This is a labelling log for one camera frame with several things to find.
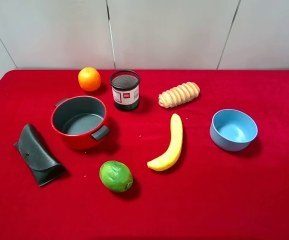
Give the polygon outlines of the green lime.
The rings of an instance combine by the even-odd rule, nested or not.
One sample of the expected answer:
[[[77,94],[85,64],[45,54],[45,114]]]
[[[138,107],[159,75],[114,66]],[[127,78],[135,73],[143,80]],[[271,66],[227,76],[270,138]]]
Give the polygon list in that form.
[[[99,170],[101,182],[111,191],[122,193],[133,184],[130,169],[122,162],[110,160],[103,163]]]

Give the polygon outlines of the spiral bread roll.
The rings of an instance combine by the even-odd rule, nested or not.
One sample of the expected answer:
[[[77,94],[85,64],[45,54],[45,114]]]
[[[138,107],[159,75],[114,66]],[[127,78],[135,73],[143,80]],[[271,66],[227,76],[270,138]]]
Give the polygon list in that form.
[[[197,98],[200,91],[195,82],[182,83],[159,94],[158,104],[165,109],[173,108]]]

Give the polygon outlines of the black mesh pen holder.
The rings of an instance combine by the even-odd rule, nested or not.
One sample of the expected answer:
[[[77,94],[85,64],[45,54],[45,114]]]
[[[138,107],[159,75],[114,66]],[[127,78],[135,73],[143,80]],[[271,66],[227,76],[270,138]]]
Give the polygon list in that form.
[[[110,76],[109,83],[116,109],[130,112],[139,106],[140,80],[140,75],[137,72],[127,69],[118,70]]]

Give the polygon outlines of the blue bowl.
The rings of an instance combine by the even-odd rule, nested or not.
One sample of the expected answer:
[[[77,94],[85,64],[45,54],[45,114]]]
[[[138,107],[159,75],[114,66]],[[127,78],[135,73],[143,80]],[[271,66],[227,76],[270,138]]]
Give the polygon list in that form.
[[[258,135],[258,126],[246,113],[222,109],[211,120],[210,137],[219,148],[238,152],[245,149]]]

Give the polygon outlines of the black leather glasses case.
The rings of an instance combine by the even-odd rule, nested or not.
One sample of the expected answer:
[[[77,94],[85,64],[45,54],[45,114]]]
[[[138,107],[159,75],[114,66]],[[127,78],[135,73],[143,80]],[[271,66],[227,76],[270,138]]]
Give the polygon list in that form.
[[[39,187],[54,181],[67,171],[65,166],[52,155],[41,134],[31,123],[23,127],[14,147],[25,161]]]

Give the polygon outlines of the red pot grey interior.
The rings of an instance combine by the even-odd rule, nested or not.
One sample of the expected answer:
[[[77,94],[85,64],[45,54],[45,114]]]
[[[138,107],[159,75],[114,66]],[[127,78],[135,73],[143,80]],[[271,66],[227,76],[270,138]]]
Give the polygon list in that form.
[[[50,121],[65,145],[79,151],[95,147],[110,132],[106,106],[88,95],[59,101]]]

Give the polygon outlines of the orange fruit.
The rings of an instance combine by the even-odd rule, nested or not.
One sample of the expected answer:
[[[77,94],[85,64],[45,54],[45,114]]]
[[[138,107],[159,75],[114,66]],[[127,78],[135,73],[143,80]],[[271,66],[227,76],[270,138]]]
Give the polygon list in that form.
[[[95,68],[85,67],[78,74],[78,83],[84,91],[93,92],[99,89],[101,76]]]

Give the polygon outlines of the red tablecloth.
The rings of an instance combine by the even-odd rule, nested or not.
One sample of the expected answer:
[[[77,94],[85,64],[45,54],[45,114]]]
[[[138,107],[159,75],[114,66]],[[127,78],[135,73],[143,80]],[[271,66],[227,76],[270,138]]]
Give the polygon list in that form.
[[[105,104],[109,134],[89,151],[64,145],[51,126],[55,104],[83,95],[77,70],[12,70],[0,80],[0,240],[289,240],[289,70],[138,70],[140,105],[117,110],[101,70],[93,95]],[[198,97],[171,108],[159,94],[183,83]],[[257,137],[227,151],[211,139],[213,115],[249,115]],[[162,155],[178,114],[183,142],[163,171]],[[15,148],[32,124],[66,172],[38,186]],[[107,161],[125,164],[133,183],[109,190],[99,176]]]

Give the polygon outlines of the yellow banana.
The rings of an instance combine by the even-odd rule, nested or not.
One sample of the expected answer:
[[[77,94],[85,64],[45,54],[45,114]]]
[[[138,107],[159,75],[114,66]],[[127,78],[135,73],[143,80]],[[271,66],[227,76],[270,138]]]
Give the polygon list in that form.
[[[172,167],[179,159],[183,145],[183,124],[180,116],[174,113],[170,119],[170,143],[160,156],[147,162],[147,167],[154,171],[164,171]]]

